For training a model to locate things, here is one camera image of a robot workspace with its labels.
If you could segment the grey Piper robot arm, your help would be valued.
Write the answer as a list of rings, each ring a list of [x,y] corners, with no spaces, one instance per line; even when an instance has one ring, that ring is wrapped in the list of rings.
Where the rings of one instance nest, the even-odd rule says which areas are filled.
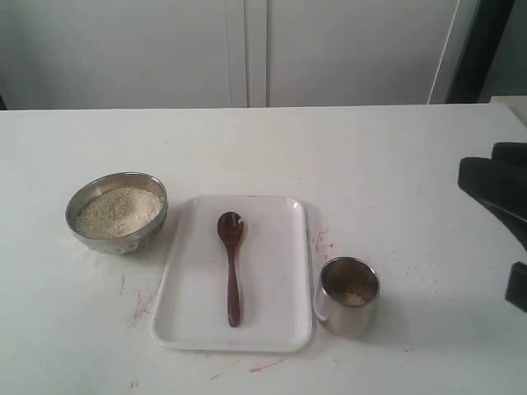
[[[459,162],[458,187],[526,246],[526,144],[497,142],[489,158]]]

